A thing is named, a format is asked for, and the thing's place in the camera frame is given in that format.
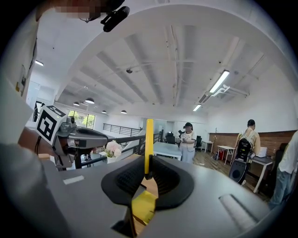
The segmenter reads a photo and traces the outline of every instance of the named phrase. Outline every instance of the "ceiling light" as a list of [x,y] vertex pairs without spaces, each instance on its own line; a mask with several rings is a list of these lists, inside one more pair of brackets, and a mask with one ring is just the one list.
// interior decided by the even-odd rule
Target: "ceiling light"
[[36,64],[43,66],[43,63],[41,63],[40,61],[36,60],[35,62]]
[[85,100],[85,102],[90,103],[90,104],[94,104],[94,100],[92,98],[87,98]]
[[195,107],[195,109],[194,109],[194,112],[197,110],[197,109],[199,109],[201,107],[201,105],[197,105],[196,107]]
[[222,74],[220,75],[218,81],[216,84],[211,88],[210,93],[214,93],[216,89],[224,82],[224,80],[227,78],[227,76],[230,74],[229,71],[224,70]]

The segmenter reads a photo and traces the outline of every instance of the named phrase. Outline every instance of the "metal railing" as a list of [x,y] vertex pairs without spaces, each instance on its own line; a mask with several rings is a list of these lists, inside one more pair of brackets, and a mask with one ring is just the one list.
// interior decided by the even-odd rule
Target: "metal railing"
[[[145,154],[145,144],[146,144],[145,139],[146,139],[146,135],[143,135],[143,136],[133,136],[133,137],[124,137],[124,138],[113,138],[113,139],[108,139],[108,142],[115,140],[118,144],[122,144],[122,143],[130,142],[130,141],[134,141],[134,140],[139,140],[138,145],[127,148],[127,149],[123,150],[122,153],[129,151],[129,150],[133,150],[133,154],[144,155]],[[154,134],[153,143],[155,143],[159,140],[160,140],[159,133]],[[81,162],[81,158],[79,157],[78,159],[75,160],[75,168],[81,169],[83,166],[91,165],[96,162],[103,161],[105,159],[107,159],[107,156],[102,156],[98,159],[92,159],[92,160],[88,160],[85,162]]]
[[124,126],[116,126],[116,125],[111,125],[106,123],[103,124],[103,129],[106,131],[115,132],[118,134],[130,136],[130,137],[137,136],[141,131],[141,129],[129,128]]

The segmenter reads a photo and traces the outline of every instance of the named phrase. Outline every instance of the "white ceiling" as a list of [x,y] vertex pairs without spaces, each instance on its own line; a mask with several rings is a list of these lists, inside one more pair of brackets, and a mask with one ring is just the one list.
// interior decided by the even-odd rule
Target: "white ceiling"
[[[126,0],[125,5],[134,13],[163,2]],[[38,31],[38,60],[45,66],[34,70],[61,86],[74,60],[101,32],[99,20],[86,24],[47,12]],[[94,112],[117,113],[125,105],[150,103],[183,108],[191,114],[224,69],[231,72],[225,84],[248,92],[250,83],[273,64],[268,56],[235,35],[211,27],[178,24],[144,28],[104,50],[94,47],[92,54],[72,73],[58,102],[72,106],[74,101],[92,97],[96,108],[89,109]],[[212,100],[196,113],[207,112],[209,107],[229,99]],[[131,113],[138,115],[137,110]]]

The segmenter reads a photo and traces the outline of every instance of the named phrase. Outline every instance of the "wooden floor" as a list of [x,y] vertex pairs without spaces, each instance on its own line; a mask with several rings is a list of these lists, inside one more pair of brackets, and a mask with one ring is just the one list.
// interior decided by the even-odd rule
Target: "wooden floor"
[[[194,164],[198,166],[203,166],[205,168],[214,169],[216,171],[223,173],[226,176],[229,175],[230,163],[227,162],[226,165],[224,165],[223,160],[213,159],[209,152],[207,153],[205,153],[204,151],[196,152]],[[245,177],[245,180],[246,180],[246,183],[244,187],[250,192],[253,192],[253,190],[257,185],[257,179],[247,174]],[[263,193],[256,193],[256,195],[265,202],[268,202],[270,200],[270,198],[265,196]]]

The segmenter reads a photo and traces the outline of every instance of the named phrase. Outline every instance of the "window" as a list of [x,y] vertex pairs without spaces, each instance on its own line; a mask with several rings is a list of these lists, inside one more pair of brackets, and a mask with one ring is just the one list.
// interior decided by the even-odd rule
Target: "window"
[[93,129],[95,115],[68,110],[68,116],[74,117],[77,126]]

